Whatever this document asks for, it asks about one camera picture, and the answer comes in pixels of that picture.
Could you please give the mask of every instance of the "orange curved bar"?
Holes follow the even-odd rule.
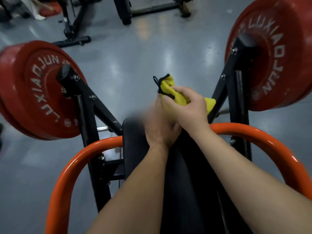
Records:
[[[273,160],[285,183],[312,200],[312,181],[305,167],[290,149],[266,132],[239,123],[216,123],[211,129],[222,135],[234,135],[257,145]]]
[[[216,123],[210,126],[217,134],[239,136],[259,146],[277,165],[286,184],[312,200],[309,174],[292,152],[277,139],[257,128],[239,123]],[[121,146],[121,136],[103,139],[88,145],[69,161],[52,192],[46,234],[67,233],[71,194],[81,170],[98,153]]]
[[[61,172],[53,189],[46,219],[46,234],[67,233],[71,194],[81,170],[97,154],[122,147],[122,136],[94,142],[73,157]]]

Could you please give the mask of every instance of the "glossy floor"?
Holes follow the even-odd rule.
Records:
[[[123,26],[113,0],[103,0],[88,9],[83,23],[81,33],[90,35],[92,42],[64,50],[78,63],[93,91],[122,122],[153,101],[157,91],[154,75],[170,73],[177,85],[211,96],[223,68],[231,27],[252,1],[194,0],[189,4],[189,19],[182,19],[178,10],[172,10],[136,17],[130,26]],[[153,0],[131,2],[137,7]],[[0,47],[36,39],[62,40],[63,26],[57,23],[60,19],[55,16],[45,21],[16,19],[10,25],[1,23]],[[311,103],[308,96],[287,108],[250,112],[250,124],[288,146],[310,174]],[[228,115],[216,120],[228,121]],[[100,133],[100,138],[110,136],[113,135],[109,132]],[[82,149],[81,137],[38,141],[5,123],[2,142],[0,232],[42,234],[53,186],[70,158]],[[281,179],[273,162],[260,149],[252,150],[253,161]],[[106,157],[117,158],[119,153],[110,151]],[[118,183],[112,182],[112,193],[117,187]],[[84,233],[96,215],[90,177],[84,169],[73,192],[69,233]]]

